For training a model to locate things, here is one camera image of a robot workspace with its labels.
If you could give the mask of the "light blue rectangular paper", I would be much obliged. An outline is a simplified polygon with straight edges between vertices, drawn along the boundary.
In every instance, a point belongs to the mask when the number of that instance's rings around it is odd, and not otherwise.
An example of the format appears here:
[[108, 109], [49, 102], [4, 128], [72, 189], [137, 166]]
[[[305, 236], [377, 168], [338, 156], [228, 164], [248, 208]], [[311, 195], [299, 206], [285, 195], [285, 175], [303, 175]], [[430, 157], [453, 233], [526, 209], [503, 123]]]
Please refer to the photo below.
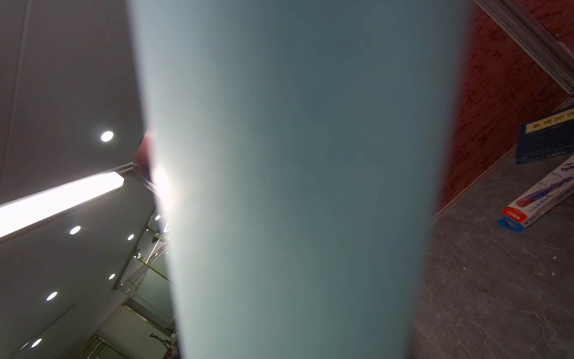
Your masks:
[[403, 358], [468, 1], [131, 1], [184, 358]]

